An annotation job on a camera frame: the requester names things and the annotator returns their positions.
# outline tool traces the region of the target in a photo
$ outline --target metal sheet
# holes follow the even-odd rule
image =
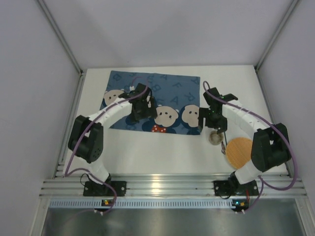
[[[261,200],[250,212],[229,209],[118,209],[101,216],[49,209],[42,236],[305,236],[294,200]]]
[[[52,199],[50,208],[109,208],[102,199]],[[235,208],[231,199],[128,199],[118,198],[114,209],[207,209]]]

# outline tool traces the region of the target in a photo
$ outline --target metal base plate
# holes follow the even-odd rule
[[[305,236],[289,199],[259,200],[245,215],[228,208],[125,208],[103,216],[82,208],[49,208],[48,215],[45,236]]]
[[[110,181],[110,185],[117,193],[117,197],[123,197],[126,194],[127,182],[126,181]],[[83,196],[85,197],[113,197],[112,190],[102,184],[93,181],[86,181],[84,185]]]

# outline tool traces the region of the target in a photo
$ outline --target small round object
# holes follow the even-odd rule
[[[252,140],[248,138],[232,139],[226,146],[226,158],[235,169],[242,168],[251,160]]]
[[[223,141],[223,134],[218,134],[216,130],[211,131],[209,136],[209,142],[212,145],[219,145]]]

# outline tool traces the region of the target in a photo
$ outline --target blue mat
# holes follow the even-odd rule
[[[164,75],[157,73],[130,73],[112,71],[100,109],[108,106],[124,91],[129,93],[132,81],[146,84],[152,89],[157,102],[157,118],[144,119],[137,124],[123,118],[111,128],[199,135],[199,85],[200,77]]]

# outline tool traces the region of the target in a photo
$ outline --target white wall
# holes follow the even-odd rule
[[[260,70],[276,121],[288,127],[315,209],[315,1],[303,0]]]
[[[83,68],[256,64],[291,0],[46,0]]]
[[[51,177],[78,74],[34,0],[0,7],[0,235],[23,236]]]

